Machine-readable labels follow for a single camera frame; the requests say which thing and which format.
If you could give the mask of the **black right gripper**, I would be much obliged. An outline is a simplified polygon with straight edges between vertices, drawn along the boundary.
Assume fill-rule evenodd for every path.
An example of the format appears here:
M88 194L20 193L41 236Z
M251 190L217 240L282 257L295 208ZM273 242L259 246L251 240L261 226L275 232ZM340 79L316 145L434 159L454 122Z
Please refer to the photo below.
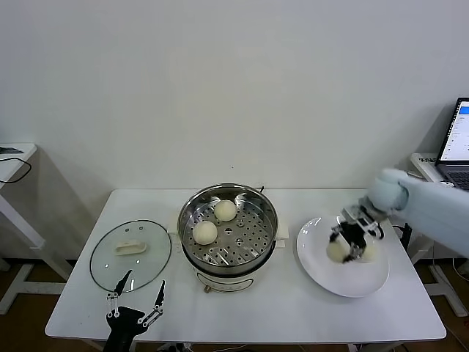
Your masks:
M344 256L342 263L350 263L360 260L366 250L366 236L382 240L384 231L379 223L368 221L365 218L359 218L356 221L342 221L335 227L331 228L329 242L339 242L344 240L350 246L350 250Z

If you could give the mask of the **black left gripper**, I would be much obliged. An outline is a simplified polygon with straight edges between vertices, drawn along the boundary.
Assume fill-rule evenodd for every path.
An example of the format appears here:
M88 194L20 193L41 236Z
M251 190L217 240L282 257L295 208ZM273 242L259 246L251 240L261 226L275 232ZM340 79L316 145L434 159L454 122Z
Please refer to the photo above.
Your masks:
M111 330L104 346L104 352L128 352L134 338L147 331L162 314L165 296L166 281L161 282L160 289L150 313L128 307L119 307L118 300L122 295L129 276L133 273L129 270L118 282L114 290L107 293L106 301L108 311L107 324Z

